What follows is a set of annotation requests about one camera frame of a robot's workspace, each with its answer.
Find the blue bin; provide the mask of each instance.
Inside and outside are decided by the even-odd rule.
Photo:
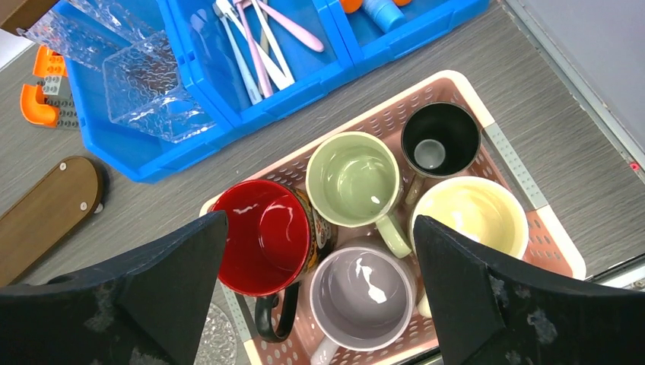
[[[129,45],[67,2],[59,2],[54,9],[101,32],[113,42]],[[151,18],[154,9],[145,11],[148,19]],[[163,24],[160,21],[155,27],[163,29]],[[69,59],[65,64],[85,147],[133,181],[155,183],[198,163],[240,137],[221,114],[216,114],[215,127],[178,144],[113,124],[108,120],[103,75]]]
[[[412,0],[400,8],[408,22],[388,33],[362,9],[346,14],[339,0],[326,1],[357,72],[364,75],[473,19],[489,0]]]
[[[252,105],[244,89],[227,35],[213,10],[213,0],[158,0],[166,32],[186,89],[212,117],[224,118],[247,135],[324,97],[357,77],[326,0],[271,0],[269,4],[318,37],[325,50],[315,52],[269,18],[295,83]],[[260,26],[252,8],[246,17],[256,41]],[[256,71],[249,47],[231,24],[249,69]]]

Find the blue cylinder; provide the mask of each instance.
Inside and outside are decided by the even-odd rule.
[[[405,15],[392,0],[364,0],[363,10],[385,33],[405,23]]]

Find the table surface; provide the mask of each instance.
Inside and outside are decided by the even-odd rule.
[[[77,132],[30,126],[19,107],[33,82],[35,47],[0,72],[0,211],[62,158],[90,156]],[[453,69],[473,84],[576,243],[588,275],[641,254],[645,186],[497,4],[448,36],[342,87],[324,100],[156,185],[110,170],[105,209],[25,281],[39,284],[175,230],[202,204],[287,153],[433,73]],[[214,303],[228,311],[221,290]],[[248,363],[241,343],[238,363]]]

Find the pink basket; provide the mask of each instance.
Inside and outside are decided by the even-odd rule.
[[[457,103],[471,112],[481,125],[488,148],[497,152],[500,162],[503,163],[503,166],[500,167],[509,174],[514,182],[513,188],[515,189],[510,188],[498,167],[495,166],[485,146],[482,146],[475,162],[464,174],[493,180],[507,187],[507,189],[519,193],[517,195],[523,195],[520,198],[524,198],[524,203],[529,206],[526,217],[529,221],[530,232],[529,246],[523,258],[524,261],[561,275],[580,280],[584,279],[586,275],[584,260],[573,242],[571,242],[560,221],[555,217],[551,206],[546,202],[544,195],[535,185],[535,181],[517,157],[517,153],[491,114],[486,110],[471,84],[463,75],[455,71],[442,71],[430,76],[390,100],[375,106],[350,122],[316,139],[300,150],[280,159],[249,179],[270,179],[304,189],[307,162],[314,150],[328,137],[339,132],[362,131],[386,142],[399,162],[404,181],[409,183],[412,171],[407,167],[402,156],[399,143],[401,130],[414,111],[436,101]],[[425,188],[429,189],[436,182],[429,179],[425,184]],[[217,201],[218,196],[204,203],[200,216],[208,212],[210,207]],[[399,208],[399,216],[402,224],[404,224],[403,227],[406,227],[406,219],[409,216],[409,211],[406,209],[404,207]],[[341,228],[339,230],[339,242],[342,244],[343,240],[369,233],[372,229],[373,227],[357,230]],[[245,299],[223,287],[251,363],[268,365],[310,363],[310,355],[323,338],[323,334],[311,315],[307,297],[309,285],[310,277],[305,279],[300,290],[294,330],[290,338],[281,344],[270,344],[259,338],[251,311]],[[281,307],[279,306],[274,310],[274,320],[279,319],[280,309]],[[389,347],[371,352],[357,352],[341,348],[335,354],[332,364],[373,365],[399,363],[438,345],[432,319],[426,319],[416,313],[413,315],[403,336]]]

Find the black mug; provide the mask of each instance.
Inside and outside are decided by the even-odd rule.
[[[424,179],[446,179],[470,167],[479,153],[481,133],[475,118],[453,103],[430,103],[403,126],[401,148],[415,171],[405,203],[412,205]]]

